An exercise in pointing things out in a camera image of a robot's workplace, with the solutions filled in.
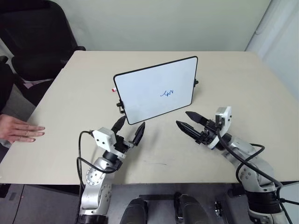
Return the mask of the person bare hand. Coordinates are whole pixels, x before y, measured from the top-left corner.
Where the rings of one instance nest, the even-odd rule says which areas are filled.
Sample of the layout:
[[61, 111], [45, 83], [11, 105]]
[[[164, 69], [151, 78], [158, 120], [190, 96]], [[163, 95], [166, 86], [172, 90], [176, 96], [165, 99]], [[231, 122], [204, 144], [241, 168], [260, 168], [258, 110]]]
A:
[[34, 142], [44, 135], [45, 127], [31, 125], [25, 121], [6, 114], [0, 115], [0, 139], [9, 143]]

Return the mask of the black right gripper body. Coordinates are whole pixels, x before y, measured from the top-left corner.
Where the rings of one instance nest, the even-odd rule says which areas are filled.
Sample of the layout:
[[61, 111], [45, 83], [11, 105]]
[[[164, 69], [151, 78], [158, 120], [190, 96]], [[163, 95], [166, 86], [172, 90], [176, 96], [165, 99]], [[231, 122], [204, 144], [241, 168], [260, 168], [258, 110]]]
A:
[[202, 143], [207, 146], [217, 137], [216, 123], [210, 119], [200, 119], [199, 124], [204, 127], [204, 131], [200, 133], [197, 143]]

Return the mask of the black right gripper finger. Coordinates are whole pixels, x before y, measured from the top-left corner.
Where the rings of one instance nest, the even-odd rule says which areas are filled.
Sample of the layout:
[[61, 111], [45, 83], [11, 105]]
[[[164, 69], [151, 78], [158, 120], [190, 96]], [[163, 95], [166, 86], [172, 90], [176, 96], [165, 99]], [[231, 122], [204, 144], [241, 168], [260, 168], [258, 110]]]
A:
[[187, 116], [194, 122], [198, 123], [198, 124], [206, 124], [209, 122], [209, 120], [203, 116], [201, 116], [200, 114], [196, 113], [196, 112], [190, 112], [187, 111], [185, 112], [187, 114]]
[[182, 132], [193, 138], [195, 142], [202, 143], [201, 134], [198, 131], [196, 131], [192, 126], [178, 120], [176, 121], [176, 124]]

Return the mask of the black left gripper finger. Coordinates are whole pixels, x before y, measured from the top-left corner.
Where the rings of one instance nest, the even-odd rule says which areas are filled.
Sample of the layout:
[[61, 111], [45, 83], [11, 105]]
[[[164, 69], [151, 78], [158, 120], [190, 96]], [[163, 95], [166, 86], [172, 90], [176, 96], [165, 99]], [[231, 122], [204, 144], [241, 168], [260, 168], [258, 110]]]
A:
[[117, 133], [122, 129], [125, 121], [126, 121], [126, 116], [122, 116], [115, 122], [115, 124], [111, 128], [111, 130], [114, 132], [115, 135], [117, 135]]
[[143, 122], [137, 129], [137, 131], [135, 132], [135, 137], [133, 138], [133, 140], [131, 141], [131, 143], [134, 145], [134, 146], [138, 146], [142, 137], [143, 137], [143, 134], [144, 134], [144, 130], [145, 130], [145, 122]]

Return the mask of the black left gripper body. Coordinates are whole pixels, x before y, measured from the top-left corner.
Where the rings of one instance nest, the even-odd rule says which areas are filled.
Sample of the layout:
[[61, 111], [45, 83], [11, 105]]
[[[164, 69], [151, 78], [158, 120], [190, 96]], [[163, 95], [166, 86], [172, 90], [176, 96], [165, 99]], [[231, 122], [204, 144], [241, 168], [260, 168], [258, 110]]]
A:
[[134, 147], [134, 144], [125, 141], [123, 137], [116, 135], [116, 143], [114, 144], [115, 150], [121, 153], [126, 153], [129, 149]]

